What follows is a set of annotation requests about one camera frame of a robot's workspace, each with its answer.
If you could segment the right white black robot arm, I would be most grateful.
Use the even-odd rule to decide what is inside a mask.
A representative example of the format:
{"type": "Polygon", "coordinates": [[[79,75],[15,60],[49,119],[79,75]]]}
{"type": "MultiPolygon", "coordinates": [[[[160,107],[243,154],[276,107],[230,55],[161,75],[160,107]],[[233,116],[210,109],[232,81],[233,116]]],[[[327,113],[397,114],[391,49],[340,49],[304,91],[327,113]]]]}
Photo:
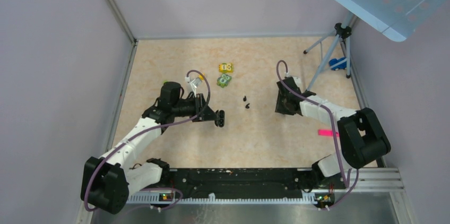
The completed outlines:
{"type": "Polygon", "coordinates": [[[311,181],[316,187],[325,188],[342,170],[362,168],[391,151],[391,144],[372,109],[345,108],[314,92],[301,92],[293,77],[278,81],[277,86],[277,113],[313,118],[330,125],[336,134],[340,152],[313,164],[311,181]]]}

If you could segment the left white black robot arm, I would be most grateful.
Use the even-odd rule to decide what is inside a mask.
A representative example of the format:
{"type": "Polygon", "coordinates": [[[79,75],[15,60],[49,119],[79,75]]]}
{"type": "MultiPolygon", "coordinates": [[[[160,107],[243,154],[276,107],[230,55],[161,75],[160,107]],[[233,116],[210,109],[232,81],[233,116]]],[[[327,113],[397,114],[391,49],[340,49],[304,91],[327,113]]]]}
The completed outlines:
{"type": "Polygon", "coordinates": [[[184,89],[177,82],[166,82],[161,87],[155,103],[146,109],[134,128],[120,142],[102,156],[90,157],[84,164],[80,198],[87,211],[102,209],[119,213],[128,197],[149,185],[165,188],[170,174],[165,162],[151,160],[140,167],[132,165],[143,150],[164,131],[183,122],[209,122],[224,127],[224,110],[209,107],[210,95],[196,93],[192,81],[190,92],[183,98],[184,89]]]}

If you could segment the black earbud charging case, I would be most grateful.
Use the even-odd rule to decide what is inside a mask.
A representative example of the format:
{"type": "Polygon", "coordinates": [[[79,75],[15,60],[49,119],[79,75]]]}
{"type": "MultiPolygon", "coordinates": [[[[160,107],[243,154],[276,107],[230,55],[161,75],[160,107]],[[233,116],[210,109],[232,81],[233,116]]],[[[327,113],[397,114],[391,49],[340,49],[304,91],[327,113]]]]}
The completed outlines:
{"type": "Polygon", "coordinates": [[[224,110],[217,110],[215,112],[217,115],[216,120],[214,121],[216,127],[224,127],[225,124],[225,112],[224,110]]]}

